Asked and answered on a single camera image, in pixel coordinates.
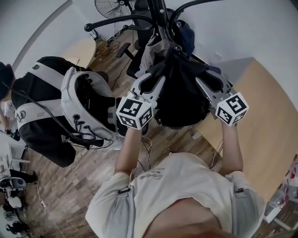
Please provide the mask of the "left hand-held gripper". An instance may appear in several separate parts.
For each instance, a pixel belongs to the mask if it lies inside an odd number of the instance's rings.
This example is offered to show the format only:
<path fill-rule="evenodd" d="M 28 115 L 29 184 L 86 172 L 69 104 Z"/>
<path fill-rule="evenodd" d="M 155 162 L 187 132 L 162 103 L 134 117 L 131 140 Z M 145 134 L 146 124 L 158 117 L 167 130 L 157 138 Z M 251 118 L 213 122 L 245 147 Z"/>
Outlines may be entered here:
<path fill-rule="evenodd" d="M 162 76 L 155 85 L 154 79 L 151 73 L 144 74 L 134 81 L 127 96 L 122 97 L 116 110 L 122 125 L 142 129 L 153 118 L 166 77 Z"/>

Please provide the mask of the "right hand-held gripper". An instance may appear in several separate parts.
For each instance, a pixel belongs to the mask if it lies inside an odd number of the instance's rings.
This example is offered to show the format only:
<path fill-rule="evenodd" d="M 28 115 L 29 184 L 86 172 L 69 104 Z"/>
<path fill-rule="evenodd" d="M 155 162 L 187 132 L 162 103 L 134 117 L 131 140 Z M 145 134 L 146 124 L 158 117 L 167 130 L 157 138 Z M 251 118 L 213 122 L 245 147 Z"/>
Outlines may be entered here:
<path fill-rule="evenodd" d="M 249 106 L 240 92 L 233 88 L 220 95 L 220 91 L 226 91 L 232 84 L 221 74 L 206 70 L 207 84 L 201 78 L 196 77 L 196 85 L 204 97 L 214 108 L 214 118 L 220 119 L 228 126 L 235 125 L 242 120 Z"/>

